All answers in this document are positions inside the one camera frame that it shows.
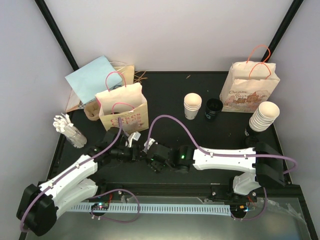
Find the cream paper bag pink sides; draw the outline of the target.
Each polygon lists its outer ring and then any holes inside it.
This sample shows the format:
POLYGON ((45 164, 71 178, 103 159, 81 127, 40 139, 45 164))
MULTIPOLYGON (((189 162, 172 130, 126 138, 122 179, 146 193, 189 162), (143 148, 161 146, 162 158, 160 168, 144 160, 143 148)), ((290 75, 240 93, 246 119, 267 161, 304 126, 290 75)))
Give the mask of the cream paper bag pink sides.
POLYGON ((99 92, 95 98, 100 106, 99 119, 104 128, 119 127, 128 134, 149 128, 148 102, 139 82, 124 84, 99 92))

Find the small stack paper cups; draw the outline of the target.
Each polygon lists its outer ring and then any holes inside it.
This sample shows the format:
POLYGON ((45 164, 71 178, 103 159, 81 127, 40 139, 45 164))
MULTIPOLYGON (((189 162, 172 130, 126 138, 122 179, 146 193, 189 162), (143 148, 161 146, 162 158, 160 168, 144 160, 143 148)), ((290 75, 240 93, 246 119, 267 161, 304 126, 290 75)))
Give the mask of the small stack paper cups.
POLYGON ((184 97, 184 115, 188 120, 193 120, 202 105, 202 98, 197 93, 188 93, 184 97))

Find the black lid stack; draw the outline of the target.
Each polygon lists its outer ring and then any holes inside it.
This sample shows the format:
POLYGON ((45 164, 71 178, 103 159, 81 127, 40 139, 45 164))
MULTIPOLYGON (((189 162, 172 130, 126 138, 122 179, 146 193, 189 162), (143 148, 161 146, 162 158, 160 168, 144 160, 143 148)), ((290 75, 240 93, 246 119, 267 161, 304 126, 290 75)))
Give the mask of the black lid stack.
POLYGON ((215 117, 222 111, 223 103, 217 98, 210 98, 205 104, 205 118, 212 122, 215 117))

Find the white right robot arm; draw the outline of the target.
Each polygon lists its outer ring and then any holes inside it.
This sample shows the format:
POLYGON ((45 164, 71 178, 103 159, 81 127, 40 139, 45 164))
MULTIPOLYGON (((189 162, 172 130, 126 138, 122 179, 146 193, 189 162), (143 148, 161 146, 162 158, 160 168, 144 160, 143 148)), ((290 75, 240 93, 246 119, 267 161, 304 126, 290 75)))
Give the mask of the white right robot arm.
POLYGON ((241 172, 227 189, 228 198, 234 202, 260 187, 281 188, 285 185, 281 155, 264 142, 243 149, 169 148, 151 138, 144 143, 143 151, 155 172, 164 167, 178 173, 188 173, 190 169, 241 172))

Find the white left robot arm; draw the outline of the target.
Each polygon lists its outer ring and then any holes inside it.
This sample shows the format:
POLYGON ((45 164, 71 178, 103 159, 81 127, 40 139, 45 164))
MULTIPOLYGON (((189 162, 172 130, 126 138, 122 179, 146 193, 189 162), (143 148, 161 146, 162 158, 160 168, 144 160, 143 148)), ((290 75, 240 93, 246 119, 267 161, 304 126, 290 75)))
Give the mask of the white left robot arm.
POLYGON ((106 169, 112 160, 120 163, 141 160, 149 143, 138 144, 140 136, 139 132, 127 134, 112 127, 102 140, 88 147, 64 171, 40 185, 27 186, 16 213, 21 232, 43 236, 76 204, 84 200, 101 200, 117 192, 125 193, 123 188, 107 190, 105 181, 97 173, 106 169))

